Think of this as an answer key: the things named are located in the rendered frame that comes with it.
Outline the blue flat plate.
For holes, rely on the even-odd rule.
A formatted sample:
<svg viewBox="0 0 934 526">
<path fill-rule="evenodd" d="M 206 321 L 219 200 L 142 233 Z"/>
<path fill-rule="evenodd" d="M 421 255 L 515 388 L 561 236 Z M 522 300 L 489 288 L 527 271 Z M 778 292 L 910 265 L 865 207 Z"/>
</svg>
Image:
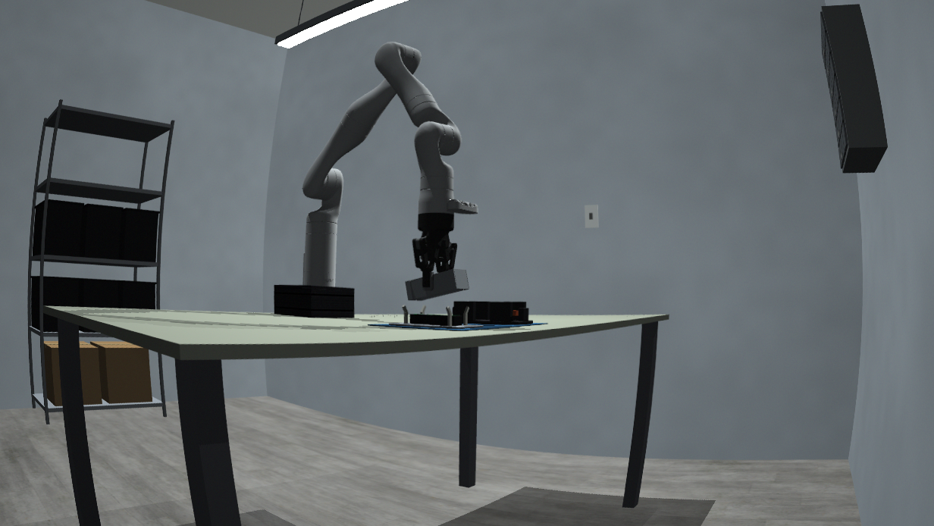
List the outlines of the blue flat plate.
<svg viewBox="0 0 934 526">
<path fill-rule="evenodd" d="M 404 324 L 368 325 L 428 330 L 454 330 L 455 332 L 540 325 L 533 324 L 533 321 L 528 320 L 528 308 L 526 308 L 526 302 L 454 301 L 453 315 L 450 307 L 447 306 L 446 308 L 448 313 L 448 320 L 447 315 L 423 315 L 425 314 L 426 309 L 426 306 L 423 305 L 422 310 L 420 310 L 420 314 L 410 314 L 410 324 L 408 324 L 408 311 L 406 306 L 403 305 L 402 308 L 404 311 Z M 476 321 L 475 315 L 476 320 L 488 321 Z M 519 324 L 527 325 L 516 326 Z"/>
</svg>

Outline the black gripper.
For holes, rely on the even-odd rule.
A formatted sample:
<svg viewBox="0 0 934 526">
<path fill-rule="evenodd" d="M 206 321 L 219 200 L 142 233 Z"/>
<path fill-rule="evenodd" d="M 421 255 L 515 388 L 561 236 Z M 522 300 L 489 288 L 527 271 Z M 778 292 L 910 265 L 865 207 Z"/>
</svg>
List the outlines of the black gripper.
<svg viewBox="0 0 934 526">
<path fill-rule="evenodd" d="M 422 271 L 423 290 L 431 292 L 434 288 L 434 272 L 431 272 L 434 270 L 434 263 L 438 273 L 454 269 L 456 243 L 450 242 L 450 230 L 454 229 L 454 215 L 448 213 L 419 214 L 418 229 L 422 230 L 422 237 L 420 237 L 422 239 L 413 240 L 415 267 Z M 420 258 L 423 259 L 422 262 Z"/>
</svg>

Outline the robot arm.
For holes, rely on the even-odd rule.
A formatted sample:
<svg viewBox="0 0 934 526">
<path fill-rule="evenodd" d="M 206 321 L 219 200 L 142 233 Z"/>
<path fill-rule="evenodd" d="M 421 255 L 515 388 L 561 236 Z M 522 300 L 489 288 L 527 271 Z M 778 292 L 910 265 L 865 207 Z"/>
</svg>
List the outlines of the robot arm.
<svg viewBox="0 0 934 526">
<path fill-rule="evenodd" d="M 415 133 L 416 159 L 420 168 L 418 215 L 478 213 L 478 205 L 453 197 L 453 168 L 441 156 L 455 154 L 462 145 L 462 135 L 453 121 L 439 109 L 428 89 L 413 76 L 420 59 L 420 51 L 409 45 L 398 42 L 380 45 L 375 54 L 375 67 L 385 80 L 351 104 L 303 178 L 303 194 L 311 199 L 320 199 L 321 208 L 310 212 L 306 218 L 302 285 L 335 286 L 337 219 L 343 175 L 333 166 L 367 138 L 395 95 L 401 98 L 411 121 L 418 126 Z"/>
</svg>

